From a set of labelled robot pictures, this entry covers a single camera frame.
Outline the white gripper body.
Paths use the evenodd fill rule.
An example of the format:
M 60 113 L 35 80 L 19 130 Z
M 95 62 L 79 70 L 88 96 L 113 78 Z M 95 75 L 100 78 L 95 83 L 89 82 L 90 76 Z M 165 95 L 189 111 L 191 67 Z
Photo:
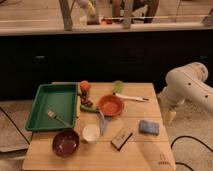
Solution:
M 168 126 L 172 123 L 172 121 L 176 117 L 176 107 L 161 105 L 161 114 L 162 114 L 163 123 L 166 126 Z

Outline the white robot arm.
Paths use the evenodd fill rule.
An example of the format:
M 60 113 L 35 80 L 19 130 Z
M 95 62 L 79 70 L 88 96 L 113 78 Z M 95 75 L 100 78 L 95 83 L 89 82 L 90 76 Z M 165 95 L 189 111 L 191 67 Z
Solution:
M 175 108 L 186 99 L 213 114 L 213 87 L 205 84 L 207 78 L 208 69 L 200 62 L 174 68 L 166 74 L 166 86 L 157 95 L 164 125 L 171 124 Z

